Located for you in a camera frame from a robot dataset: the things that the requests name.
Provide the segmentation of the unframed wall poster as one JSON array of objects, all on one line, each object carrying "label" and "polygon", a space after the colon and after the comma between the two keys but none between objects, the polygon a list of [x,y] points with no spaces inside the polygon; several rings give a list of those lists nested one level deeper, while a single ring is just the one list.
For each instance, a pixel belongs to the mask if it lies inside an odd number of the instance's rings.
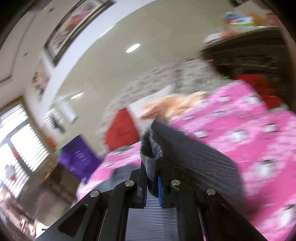
[{"label": "unframed wall poster", "polygon": [[50,74],[46,68],[46,65],[42,59],[39,60],[34,75],[32,76],[32,86],[36,91],[37,100],[41,101],[44,95],[44,92],[48,86],[50,80]]}]

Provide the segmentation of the orange fringed cloth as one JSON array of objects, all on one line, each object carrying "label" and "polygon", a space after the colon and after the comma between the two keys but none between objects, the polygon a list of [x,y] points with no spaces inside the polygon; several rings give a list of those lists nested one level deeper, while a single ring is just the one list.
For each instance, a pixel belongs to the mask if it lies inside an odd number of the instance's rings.
[{"label": "orange fringed cloth", "polygon": [[167,95],[157,102],[156,113],[151,117],[172,121],[201,104],[208,96],[209,93],[206,91],[198,91],[189,95],[176,93]]}]

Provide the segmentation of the wall calendar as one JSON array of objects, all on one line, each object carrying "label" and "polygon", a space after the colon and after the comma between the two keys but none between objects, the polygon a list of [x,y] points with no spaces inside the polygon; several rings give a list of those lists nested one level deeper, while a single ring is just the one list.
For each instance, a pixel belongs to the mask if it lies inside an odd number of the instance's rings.
[{"label": "wall calendar", "polygon": [[70,124],[73,125],[78,120],[77,114],[75,114],[74,110],[66,99],[60,97],[57,98],[56,106]]}]

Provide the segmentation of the grey pinstripe suit jacket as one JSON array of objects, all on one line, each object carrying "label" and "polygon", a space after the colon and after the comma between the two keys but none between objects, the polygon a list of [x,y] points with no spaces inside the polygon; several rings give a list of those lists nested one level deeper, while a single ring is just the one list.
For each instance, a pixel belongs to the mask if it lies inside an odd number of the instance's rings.
[{"label": "grey pinstripe suit jacket", "polygon": [[187,183],[201,201],[203,192],[215,189],[239,213],[245,213],[245,198],[235,163],[219,151],[187,137],[160,122],[144,135],[140,147],[147,172],[147,207],[132,209],[127,221],[127,240],[176,240],[176,209],[160,206],[158,178],[174,177]]}]

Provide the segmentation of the dark wooden nightstand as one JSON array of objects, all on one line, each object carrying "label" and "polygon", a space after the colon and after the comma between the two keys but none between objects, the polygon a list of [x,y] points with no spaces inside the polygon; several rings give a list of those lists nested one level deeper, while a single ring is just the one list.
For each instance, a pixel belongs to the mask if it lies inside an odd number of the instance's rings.
[{"label": "dark wooden nightstand", "polygon": [[239,74],[260,74],[289,107],[294,101],[292,63],[280,28],[265,27],[205,45],[201,51],[217,71],[232,79]]}]

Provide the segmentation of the red pillow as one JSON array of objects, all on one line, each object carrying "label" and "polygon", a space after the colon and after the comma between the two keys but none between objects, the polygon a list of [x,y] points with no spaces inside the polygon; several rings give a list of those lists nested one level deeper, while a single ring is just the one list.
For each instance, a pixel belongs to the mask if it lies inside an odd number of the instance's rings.
[{"label": "red pillow", "polygon": [[135,124],[126,108],[119,110],[105,134],[105,143],[109,151],[130,146],[140,140]]}]

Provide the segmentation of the pink penguin print blanket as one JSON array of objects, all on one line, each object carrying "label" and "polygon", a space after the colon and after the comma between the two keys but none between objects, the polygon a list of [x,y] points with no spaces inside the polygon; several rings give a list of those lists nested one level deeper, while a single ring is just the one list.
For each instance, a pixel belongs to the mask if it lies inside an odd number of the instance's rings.
[{"label": "pink penguin print blanket", "polygon": [[[295,114],[269,110],[244,81],[221,87],[198,107],[160,122],[231,159],[240,174],[245,213],[266,240],[295,240]],[[88,182],[77,190],[107,192],[144,165],[141,140],[108,153]]]}]

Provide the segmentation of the purple shopping bag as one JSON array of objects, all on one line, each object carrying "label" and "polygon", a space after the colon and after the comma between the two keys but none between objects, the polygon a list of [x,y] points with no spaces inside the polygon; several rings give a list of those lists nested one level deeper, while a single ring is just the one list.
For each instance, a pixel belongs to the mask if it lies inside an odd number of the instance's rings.
[{"label": "purple shopping bag", "polygon": [[82,135],[78,135],[60,149],[58,163],[86,183],[102,164],[102,158],[97,157]]}]

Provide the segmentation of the framed flower painting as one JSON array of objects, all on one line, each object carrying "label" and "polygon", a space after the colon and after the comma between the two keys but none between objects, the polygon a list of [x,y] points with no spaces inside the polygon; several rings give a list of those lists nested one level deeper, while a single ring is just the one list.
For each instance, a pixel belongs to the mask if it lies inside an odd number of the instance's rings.
[{"label": "framed flower painting", "polygon": [[57,65],[69,46],[104,11],[115,1],[79,1],[55,27],[44,48],[54,65]]}]

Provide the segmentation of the dark wooden side table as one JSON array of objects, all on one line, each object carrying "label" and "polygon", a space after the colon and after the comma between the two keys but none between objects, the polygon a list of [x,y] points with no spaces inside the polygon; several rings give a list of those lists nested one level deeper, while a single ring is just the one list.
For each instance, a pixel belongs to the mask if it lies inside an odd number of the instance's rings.
[{"label": "dark wooden side table", "polygon": [[18,202],[33,219],[50,226],[71,208],[79,183],[61,164],[48,161],[23,187]]}]

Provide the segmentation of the window with blinds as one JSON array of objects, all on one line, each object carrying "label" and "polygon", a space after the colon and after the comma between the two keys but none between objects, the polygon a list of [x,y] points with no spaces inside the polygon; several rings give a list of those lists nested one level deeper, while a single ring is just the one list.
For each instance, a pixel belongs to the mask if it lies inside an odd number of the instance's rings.
[{"label": "window with blinds", "polygon": [[49,155],[21,101],[1,112],[1,188],[18,198]]}]

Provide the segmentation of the white pillow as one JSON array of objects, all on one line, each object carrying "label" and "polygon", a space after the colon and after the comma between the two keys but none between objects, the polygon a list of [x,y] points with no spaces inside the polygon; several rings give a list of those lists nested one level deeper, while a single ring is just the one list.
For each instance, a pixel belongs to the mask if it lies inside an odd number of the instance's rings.
[{"label": "white pillow", "polygon": [[157,102],[161,98],[173,94],[175,92],[175,87],[175,84],[169,84],[156,93],[142,97],[126,107],[140,138],[154,120],[154,117],[151,117],[151,115],[156,113],[155,108],[157,106]]}]

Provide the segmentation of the floral padded headboard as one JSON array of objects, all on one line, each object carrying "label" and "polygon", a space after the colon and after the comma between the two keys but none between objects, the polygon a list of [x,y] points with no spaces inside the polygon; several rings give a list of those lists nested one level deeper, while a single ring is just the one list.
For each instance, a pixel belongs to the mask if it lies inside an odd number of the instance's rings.
[{"label": "floral padded headboard", "polygon": [[111,98],[97,127],[97,137],[104,137],[115,114],[122,108],[130,111],[135,126],[142,135],[152,122],[139,119],[145,104],[173,93],[211,93],[229,82],[228,79],[222,78],[212,65],[201,59],[152,69],[132,80]]}]

